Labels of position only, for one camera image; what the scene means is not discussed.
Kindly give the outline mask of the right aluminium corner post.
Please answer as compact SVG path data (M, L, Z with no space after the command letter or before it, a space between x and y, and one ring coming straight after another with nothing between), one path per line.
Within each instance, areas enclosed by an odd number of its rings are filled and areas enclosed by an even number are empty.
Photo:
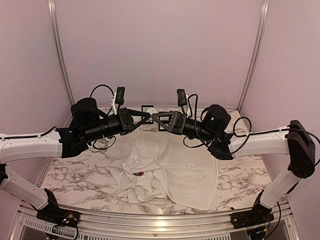
M245 77L244 85L243 85L241 95L236 108L239 113L241 113L245 107L245 103L250 92L250 87L254 79L258 58L263 46L264 36L266 32L269 5L270 5L269 0L261 1L257 31L256 31L254 45L253 45L253 51L252 51L251 59L249 62L247 74Z

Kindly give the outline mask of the red round brooch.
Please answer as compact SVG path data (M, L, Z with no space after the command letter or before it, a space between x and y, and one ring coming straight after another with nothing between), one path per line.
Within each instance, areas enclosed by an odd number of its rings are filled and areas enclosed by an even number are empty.
M144 172L143 172L143 171L141 171L141 172L136 172L136 173L134 173L134 175L135 175L135 176L143 176L143 175L144 175Z

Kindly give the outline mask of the black display frame middle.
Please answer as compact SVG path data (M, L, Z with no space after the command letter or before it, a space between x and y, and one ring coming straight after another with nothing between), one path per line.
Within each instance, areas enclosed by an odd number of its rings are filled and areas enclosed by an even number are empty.
M172 117L170 115L167 115L167 114L166 115L161 115L161 116L158 116L157 118L165 126L169 126L171 124L171 118ZM166 131L166 129L160 124L158 124L158 130L159 131Z

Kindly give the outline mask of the aluminium corner post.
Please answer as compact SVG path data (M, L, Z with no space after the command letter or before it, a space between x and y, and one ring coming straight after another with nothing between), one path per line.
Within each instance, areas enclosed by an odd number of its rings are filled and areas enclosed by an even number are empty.
M254 79L258 58L263 46L264 36L266 32L269 5L270 5L269 0L261 1L257 31L256 31L254 45L253 45L253 51L252 51L251 59L249 62L247 74L245 77L244 85L243 85L241 95L236 108L239 113L241 113L245 107L245 103L250 92L250 87Z
M59 65L59 69L62 76L63 85L66 91L66 96L69 101L69 104L73 105L75 103L75 98L72 92L72 87L71 87L67 66L64 58L55 0L48 0L48 11L49 11L49 17L50 17L50 24L52 28L54 46L57 54L57 60L58 60L58 65Z

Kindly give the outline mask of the black display frame left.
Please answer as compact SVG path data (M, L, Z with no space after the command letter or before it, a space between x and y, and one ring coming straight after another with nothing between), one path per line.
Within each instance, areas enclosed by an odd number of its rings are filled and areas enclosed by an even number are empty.
M146 112L146 113L149 113L150 115L153 113L153 105L141 105L141 110L143 112ZM151 117L144 123L145 125L146 124L153 124L154 121L151 119Z

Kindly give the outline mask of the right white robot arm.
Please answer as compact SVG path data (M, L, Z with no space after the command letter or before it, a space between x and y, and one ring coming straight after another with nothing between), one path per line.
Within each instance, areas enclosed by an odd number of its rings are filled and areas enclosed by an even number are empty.
M288 166L259 194L253 209L248 212L247 219L252 224L260 223L267 216L267 210L315 172L314 136L298 120L285 127L240 135L226 133L231 116L222 106L213 104L204 112L200 121L179 111L154 113L151 117L169 133L200 140L218 160L255 155L283 155L290 159Z

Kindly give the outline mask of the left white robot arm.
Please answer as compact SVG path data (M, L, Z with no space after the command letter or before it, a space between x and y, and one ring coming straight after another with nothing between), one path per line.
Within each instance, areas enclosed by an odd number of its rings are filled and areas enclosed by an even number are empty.
M0 136L0 188L29 203L53 223L63 219L54 194L37 187L14 172L8 164L38 158L73 158L88 150L93 142L128 135L145 123L147 112L119 108L112 115L100 110L92 97L79 100L71 108L69 127L53 127L44 133Z

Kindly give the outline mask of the aluminium front rail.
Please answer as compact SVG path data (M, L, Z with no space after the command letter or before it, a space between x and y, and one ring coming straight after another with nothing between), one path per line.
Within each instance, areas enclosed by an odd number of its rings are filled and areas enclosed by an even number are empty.
M117 213L72 207L80 213L77 229L57 227L36 218L36 211L22 202L11 228L10 240L247 240L249 228L235 229L232 210L202 214L152 215Z

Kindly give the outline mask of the white button shirt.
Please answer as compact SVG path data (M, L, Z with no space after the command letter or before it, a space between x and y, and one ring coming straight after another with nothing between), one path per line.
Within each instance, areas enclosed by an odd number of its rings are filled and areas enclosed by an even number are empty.
M205 147L188 148L167 132L138 131L118 139L106 156L117 186L130 204L167 200L207 211L217 190L218 163ZM144 172L142 176L134 173Z

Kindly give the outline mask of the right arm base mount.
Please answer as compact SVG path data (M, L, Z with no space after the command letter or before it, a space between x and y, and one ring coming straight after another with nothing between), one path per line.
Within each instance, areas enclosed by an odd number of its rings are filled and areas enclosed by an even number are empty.
M235 212L230 215L231 224L234 229L265 224L275 219L272 208L266 208L261 205L261 196L263 192L264 190L258 194L251 210Z

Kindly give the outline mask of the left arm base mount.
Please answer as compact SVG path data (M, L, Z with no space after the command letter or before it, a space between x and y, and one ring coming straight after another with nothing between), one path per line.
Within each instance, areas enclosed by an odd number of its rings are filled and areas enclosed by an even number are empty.
M78 211L60 208L53 192L46 188L44 191L48 198L47 205L42 209L36 210L36 218L58 226L76 228L78 226L80 213Z

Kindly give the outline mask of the black display frame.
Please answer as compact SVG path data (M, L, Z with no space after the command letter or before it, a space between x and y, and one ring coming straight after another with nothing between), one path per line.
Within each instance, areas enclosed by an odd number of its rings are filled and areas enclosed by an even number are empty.
M150 115L153 113L153 105L141 105L141 110L143 112L146 112L146 113L149 113ZM144 123L145 125L146 124L153 124L154 121L151 119L151 117Z
M167 114L166 115L161 115L161 116L158 116L157 118L165 126L169 126L171 124L171 118L172 117L170 115L167 115ZM160 124L158 124L158 130L159 131L166 131L166 129Z

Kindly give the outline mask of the left aluminium corner post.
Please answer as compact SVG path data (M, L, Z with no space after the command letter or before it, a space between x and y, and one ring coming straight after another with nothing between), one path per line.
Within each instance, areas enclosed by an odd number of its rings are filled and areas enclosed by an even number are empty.
M64 58L55 0L48 0L48 11L49 11L49 17L50 17L50 24L52 28L54 46L57 54L57 60L58 60L58 65L59 65L59 69L62 76L63 85L66 91L66 96L69 101L69 104L73 105L75 103L75 98L72 92L72 87L71 87L67 66Z

